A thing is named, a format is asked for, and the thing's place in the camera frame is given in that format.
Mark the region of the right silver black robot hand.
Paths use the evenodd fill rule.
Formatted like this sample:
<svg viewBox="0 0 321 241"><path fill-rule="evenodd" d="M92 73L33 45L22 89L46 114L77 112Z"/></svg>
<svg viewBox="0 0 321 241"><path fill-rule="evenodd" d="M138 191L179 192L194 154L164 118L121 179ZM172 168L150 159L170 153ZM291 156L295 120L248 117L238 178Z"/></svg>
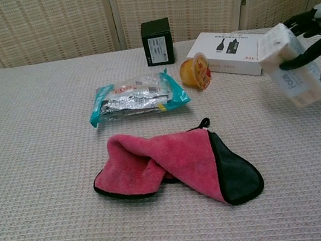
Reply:
<svg viewBox="0 0 321 241"><path fill-rule="evenodd" d="M284 22L284 25L293 32L295 36L303 35L309 38L321 35L321 4L317 4L310 11L297 14ZM296 58L287 60L279 65L280 69L288 71L307 65L321 56L321 38L312 44L307 50Z"/></svg>

